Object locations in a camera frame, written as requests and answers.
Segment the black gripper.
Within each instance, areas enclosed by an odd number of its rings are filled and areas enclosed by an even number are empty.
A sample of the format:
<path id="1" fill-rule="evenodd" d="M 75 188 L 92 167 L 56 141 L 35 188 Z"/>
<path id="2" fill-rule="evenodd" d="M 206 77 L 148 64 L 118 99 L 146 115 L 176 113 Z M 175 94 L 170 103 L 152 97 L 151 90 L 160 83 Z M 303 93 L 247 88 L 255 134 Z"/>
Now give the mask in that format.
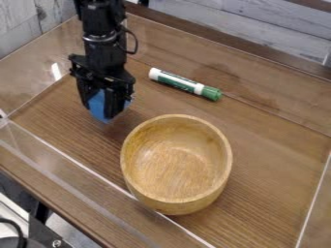
<path id="1" fill-rule="evenodd" d="M 90 107 L 90 101 L 104 89 L 103 115 L 114 118 L 132 101 L 135 78 L 123 66 L 107 70 L 94 68 L 84 55 L 70 54 L 70 74 L 76 78 L 82 104 Z"/>

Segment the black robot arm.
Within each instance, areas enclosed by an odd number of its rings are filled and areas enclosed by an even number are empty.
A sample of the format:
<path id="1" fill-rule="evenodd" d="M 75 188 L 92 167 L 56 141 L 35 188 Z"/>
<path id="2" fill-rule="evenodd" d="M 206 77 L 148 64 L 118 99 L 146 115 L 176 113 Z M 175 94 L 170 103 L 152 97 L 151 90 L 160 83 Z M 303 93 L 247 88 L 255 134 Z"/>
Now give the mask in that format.
<path id="1" fill-rule="evenodd" d="M 83 55 L 70 54 L 82 104 L 103 123 L 132 103 L 136 79 L 126 70 L 139 41 L 126 27 L 124 0 L 74 0 L 83 24 Z"/>

